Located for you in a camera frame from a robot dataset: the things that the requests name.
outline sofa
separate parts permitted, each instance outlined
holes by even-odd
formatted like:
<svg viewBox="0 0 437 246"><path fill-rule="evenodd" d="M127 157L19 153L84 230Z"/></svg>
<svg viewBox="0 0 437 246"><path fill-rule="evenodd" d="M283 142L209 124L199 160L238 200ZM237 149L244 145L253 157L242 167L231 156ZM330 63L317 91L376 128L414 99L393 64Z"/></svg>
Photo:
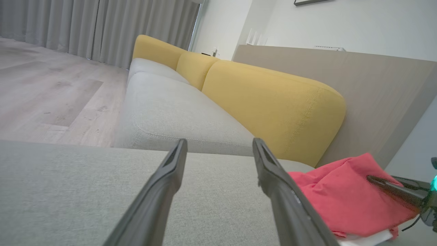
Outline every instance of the sofa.
<svg viewBox="0 0 437 246"><path fill-rule="evenodd" d="M137 37L114 147L252 155L262 138L278 159L315 167L338 132L343 97L311 79Z"/></svg>
<svg viewBox="0 0 437 246"><path fill-rule="evenodd" d="M103 245L166 154L0 140L0 245ZM188 153L163 245L278 246L253 157Z"/></svg>

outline sofa seam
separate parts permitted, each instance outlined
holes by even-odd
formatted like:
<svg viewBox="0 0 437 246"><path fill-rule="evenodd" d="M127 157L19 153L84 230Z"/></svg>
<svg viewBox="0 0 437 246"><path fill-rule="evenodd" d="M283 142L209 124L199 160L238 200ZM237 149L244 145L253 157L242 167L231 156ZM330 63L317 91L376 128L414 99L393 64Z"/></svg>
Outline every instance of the sofa seam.
<svg viewBox="0 0 437 246"><path fill-rule="evenodd" d="M208 76L208 73L209 73L209 71L211 70L211 67L212 67L214 64L216 64L217 62L218 62L217 60L214 61L214 62L209 66L208 70L205 72L205 76L203 76L203 84L202 84L202 88L200 89L200 91L203 90L203 86L205 85L205 82L206 82L206 77Z"/></svg>
<svg viewBox="0 0 437 246"><path fill-rule="evenodd" d="M180 80L177 80L177 79L174 79L174 78L170 78L170 77L167 77L167 76L164 76L164 75L160 75L160 74L154 74L154 73L151 73L151 72L146 72L146 71L138 71L138 72L135 72L134 74L132 74L132 76L130 77L130 79L128 80L128 82L135 76L135 75L137 75L137 74L140 74L140 73L145 73L145 74L151 74L151 75L155 75L155 76L160 76L160 77L163 77L163 78L168 78L168 79L172 79L172 80L176 80L176 81L178 81L178 82L180 82L180 83L184 83L184 84L186 84L185 82L183 82L183 81L180 81Z"/></svg>
<svg viewBox="0 0 437 246"><path fill-rule="evenodd" d="M303 118L300 120L297 129L294 131L294 133L292 134L290 140L288 141L287 147L286 147L285 152L284 152L285 154L288 153L288 151L291 148L291 145L293 144L293 142L296 139L296 136L300 133L301 129L303 128L303 126L307 122L307 116L312 112L312 110L314 108L314 105L316 103L316 97L319 96L319 91L320 91L320 88L317 88L317 91L316 91L314 97L311 99L311 103L310 103L309 107L307 108Z"/></svg>
<svg viewBox="0 0 437 246"><path fill-rule="evenodd" d="M156 138L162 138L162 139L174 139L174 140L179 140L181 138L185 138L185 137L168 137L168 136L161 136L161 135L157 135L157 134L152 134L152 133L148 133L146 131L144 131L143 129L139 128L137 125L135 125L137 127L138 130L140 130L141 132L150 135L152 137L156 137ZM225 143L217 143L217 142L211 142L211 141L204 141L204 140L196 140L196 139L190 139L190 138L185 138L186 140L190 140L190 141L196 141L196 142L202 142L202 143L210 143L210 144L217 144L217 145L222 145L222 146L237 146L237 147L244 147L247 149L251 149L251 147L249 146L244 146L244 145L238 145L238 144L225 144Z"/></svg>

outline cable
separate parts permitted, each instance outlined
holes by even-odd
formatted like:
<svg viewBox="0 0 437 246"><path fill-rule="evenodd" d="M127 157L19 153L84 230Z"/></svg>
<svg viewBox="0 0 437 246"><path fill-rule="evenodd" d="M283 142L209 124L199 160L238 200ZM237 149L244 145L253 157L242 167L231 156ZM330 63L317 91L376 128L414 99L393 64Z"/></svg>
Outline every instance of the cable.
<svg viewBox="0 0 437 246"><path fill-rule="evenodd" d="M407 227L405 229L402 229L402 231L405 231L405 230L410 229L411 227L413 227L413 225L415 225L419 221L419 219L420 219L420 215L417 217L416 221L414 221L409 227Z"/></svg>

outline gray fabric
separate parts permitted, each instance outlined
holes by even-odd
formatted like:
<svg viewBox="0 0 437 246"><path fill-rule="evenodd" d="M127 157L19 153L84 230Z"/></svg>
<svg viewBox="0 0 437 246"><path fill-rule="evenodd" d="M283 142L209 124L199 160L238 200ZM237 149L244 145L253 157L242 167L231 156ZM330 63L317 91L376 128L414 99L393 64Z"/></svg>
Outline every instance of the gray fabric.
<svg viewBox="0 0 437 246"><path fill-rule="evenodd" d="M0 141L0 245L102 245L165 155ZM188 153L163 245L279 245L253 158Z"/></svg>
<svg viewBox="0 0 437 246"><path fill-rule="evenodd" d="M252 155L253 135L198 89L149 73L132 76L114 146L168 150L179 138L189 152Z"/></svg>
<svg viewBox="0 0 437 246"><path fill-rule="evenodd" d="M132 60L131 66L129 68L128 83L132 76L139 72L156 74L186 84L190 84L184 77L182 77L182 75L178 74L175 70L167 67L166 65L143 58L135 58Z"/></svg>
<svg viewBox="0 0 437 246"><path fill-rule="evenodd" d="M0 0L0 36L128 68L146 34L188 49L191 0Z"/></svg>

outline teal light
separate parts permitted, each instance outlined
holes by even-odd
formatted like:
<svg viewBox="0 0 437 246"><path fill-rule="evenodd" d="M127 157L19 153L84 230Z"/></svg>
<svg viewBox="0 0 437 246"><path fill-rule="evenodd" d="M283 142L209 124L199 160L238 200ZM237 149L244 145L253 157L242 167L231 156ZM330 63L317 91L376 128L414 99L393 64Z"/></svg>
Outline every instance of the teal light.
<svg viewBox="0 0 437 246"><path fill-rule="evenodd" d="M437 191L437 175L435 176L435 178L431 182L431 191Z"/></svg>

